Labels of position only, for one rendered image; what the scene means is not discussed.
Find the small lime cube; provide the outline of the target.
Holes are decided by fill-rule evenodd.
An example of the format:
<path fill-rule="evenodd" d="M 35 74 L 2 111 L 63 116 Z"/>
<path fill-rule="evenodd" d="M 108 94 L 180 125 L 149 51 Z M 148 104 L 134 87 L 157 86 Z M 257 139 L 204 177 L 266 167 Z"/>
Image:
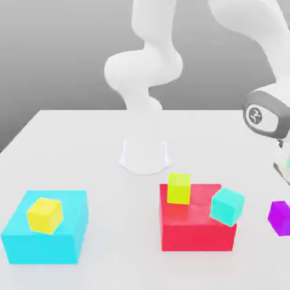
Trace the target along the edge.
<path fill-rule="evenodd" d="M 190 204 L 191 181 L 189 174 L 170 173 L 167 202 L 170 204 Z"/>

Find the large cyan box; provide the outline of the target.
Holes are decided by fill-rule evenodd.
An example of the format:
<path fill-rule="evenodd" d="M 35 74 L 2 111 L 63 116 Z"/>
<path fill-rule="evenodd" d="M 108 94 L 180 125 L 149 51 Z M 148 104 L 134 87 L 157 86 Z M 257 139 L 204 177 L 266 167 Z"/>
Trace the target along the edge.
<path fill-rule="evenodd" d="M 27 210 L 39 199 L 62 203 L 63 221 L 53 234 L 33 232 Z M 10 264 L 76 264 L 88 224 L 85 190 L 28 190 L 1 238 Z"/>

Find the small turquoise cube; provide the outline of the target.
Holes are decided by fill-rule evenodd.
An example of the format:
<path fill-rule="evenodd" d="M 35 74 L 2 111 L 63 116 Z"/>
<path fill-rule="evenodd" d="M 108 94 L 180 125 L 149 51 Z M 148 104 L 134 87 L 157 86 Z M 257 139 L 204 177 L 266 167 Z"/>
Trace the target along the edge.
<path fill-rule="evenodd" d="M 222 187 L 211 199 L 210 218 L 233 227 L 240 218 L 245 196 Z"/>

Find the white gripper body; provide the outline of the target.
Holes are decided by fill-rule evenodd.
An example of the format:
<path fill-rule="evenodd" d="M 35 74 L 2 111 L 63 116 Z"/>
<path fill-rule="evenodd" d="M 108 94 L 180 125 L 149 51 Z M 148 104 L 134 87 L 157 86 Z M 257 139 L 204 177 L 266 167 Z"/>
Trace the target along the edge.
<path fill-rule="evenodd" d="M 273 164 L 274 169 L 282 176 L 290 186 L 290 153 L 279 153 Z"/>

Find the large red box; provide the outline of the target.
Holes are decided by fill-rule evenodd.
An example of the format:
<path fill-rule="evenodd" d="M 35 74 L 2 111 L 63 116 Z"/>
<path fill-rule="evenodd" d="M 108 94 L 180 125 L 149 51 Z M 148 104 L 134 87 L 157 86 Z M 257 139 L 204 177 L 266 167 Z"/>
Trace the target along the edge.
<path fill-rule="evenodd" d="M 210 218 L 212 197 L 220 184 L 192 184 L 190 204 L 167 202 L 167 184 L 161 184 L 159 216 L 163 251 L 231 251 L 237 225 L 229 227 Z"/>

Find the small yellow cube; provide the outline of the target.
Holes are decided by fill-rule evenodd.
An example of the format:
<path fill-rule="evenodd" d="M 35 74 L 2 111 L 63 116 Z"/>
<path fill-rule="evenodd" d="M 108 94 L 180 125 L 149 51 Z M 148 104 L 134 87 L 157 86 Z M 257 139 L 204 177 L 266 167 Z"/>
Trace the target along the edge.
<path fill-rule="evenodd" d="M 62 203 L 40 197 L 28 210 L 29 228 L 33 232 L 53 234 L 63 221 Z"/>

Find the small purple cube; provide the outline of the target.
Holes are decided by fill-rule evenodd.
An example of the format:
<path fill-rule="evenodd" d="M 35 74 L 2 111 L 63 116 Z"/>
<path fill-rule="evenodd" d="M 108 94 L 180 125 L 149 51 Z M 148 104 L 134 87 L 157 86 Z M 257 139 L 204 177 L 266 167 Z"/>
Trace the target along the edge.
<path fill-rule="evenodd" d="M 273 201 L 268 221 L 278 236 L 290 236 L 290 206 L 285 201 Z"/>

